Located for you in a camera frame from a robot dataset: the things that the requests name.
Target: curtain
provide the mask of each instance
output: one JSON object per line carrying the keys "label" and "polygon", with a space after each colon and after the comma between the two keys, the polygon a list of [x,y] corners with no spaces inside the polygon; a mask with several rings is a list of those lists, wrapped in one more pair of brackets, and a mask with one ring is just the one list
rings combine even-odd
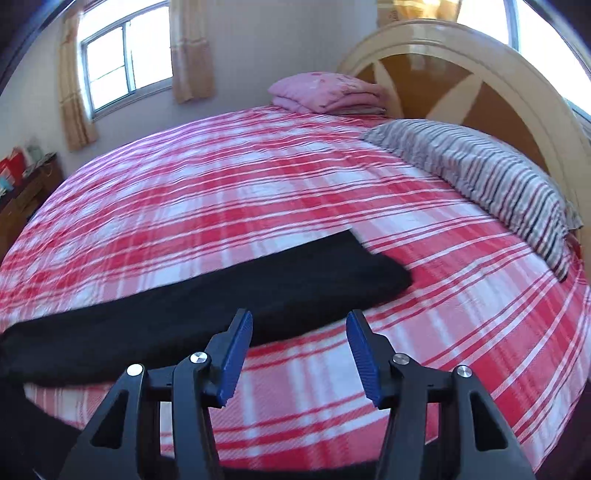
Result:
{"label": "curtain", "polygon": [[378,26],[415,18],[457,22],[462,0],[378,0]]}
{"label": "curtain", "polygon": [[173,93],[178,103],[211,97],[213,62],[205,38],[205,0],[170,0]]}
{"label": "curtain", "polygon": [[70,151],[80,150],[98,138],[89,118],[81,82],[78,26],[84,1],[75,2],[64,14],[58,64],[61,122]]}

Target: window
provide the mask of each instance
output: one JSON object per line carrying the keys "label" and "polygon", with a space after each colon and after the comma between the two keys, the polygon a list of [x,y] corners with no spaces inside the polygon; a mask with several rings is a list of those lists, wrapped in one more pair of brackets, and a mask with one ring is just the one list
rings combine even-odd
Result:
{"label": "window", "polygon": [[463,0],[457,21],[509,44],[504,0]]}
{"label": "window", "polygon": [[85,13],[79,40],[93,114],[170,85],[167,1],[106,0]]}
{"label": "window", "polygon": [[569,46],[523,0],[517,2],[517,13],[519,52],[563,97],[591,113],[591,80]]}
{"label": "window", "polygon": [[591,115],[591,80],[558,32],[525,0],[463,0],[458,22],[521,53],[572,105]]}

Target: metal screw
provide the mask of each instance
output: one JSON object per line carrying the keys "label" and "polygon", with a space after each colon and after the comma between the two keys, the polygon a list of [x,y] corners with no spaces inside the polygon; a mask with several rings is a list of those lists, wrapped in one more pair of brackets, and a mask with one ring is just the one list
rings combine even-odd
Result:
{"label": "metal screw", "polygon": [[207,361],[207,354],[205,352],[197,352],[189,358],[194,364],[204,364]]}
{"label": "metal screw", "polygon": [[460,377],[468,378],[472,376],[472,369],[467,365],[460,365],[457,367],[457,374]]}
{"label": "metal screw", "polygon": [[398,365],[408,365],[410,357],[406,353],[396,353],[392,357],[392,362]]}
{"label": "metal screw", "polygon": [[127,367],[127,374],[130,377],[137,377],[143,371],[144,367],[142,367],[140,364],[133,364]]}

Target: plaid bedspread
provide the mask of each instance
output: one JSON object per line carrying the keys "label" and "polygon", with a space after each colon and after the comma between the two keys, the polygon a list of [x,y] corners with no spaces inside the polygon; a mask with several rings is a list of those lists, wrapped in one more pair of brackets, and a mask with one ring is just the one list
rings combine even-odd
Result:
{"label": "plaid bedspread", "polygon": [[[366,312],[374,331],[423,365],[470,365],[539,467],[589,373],[582,265],[573,254],[559,283],[526,243],[445,182],[359,140],[381,121],[255,108],[93,160],[2,263],[0,331],[353,229],[414,277],[402,297]],[[26,391],[82,428],[108,388]],[[318,469],[377,458],[386,415],[365,398],[338,322],[251,349],[235,397],[212,422],[225,465]],[[172,452],[170,405],[161,428]]]}

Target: headboard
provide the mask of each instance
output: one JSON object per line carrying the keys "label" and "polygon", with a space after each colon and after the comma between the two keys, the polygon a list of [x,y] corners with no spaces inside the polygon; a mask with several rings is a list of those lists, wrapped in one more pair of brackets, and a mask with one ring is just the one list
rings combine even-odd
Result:
{"label": "headboard", "polygon": [[577,206],[591,273],[591,144],[569,105],[518,52],[469,27],[412,20],[381,28],[338,68],[396,91],[405,118],[466,125],[536,162]]}

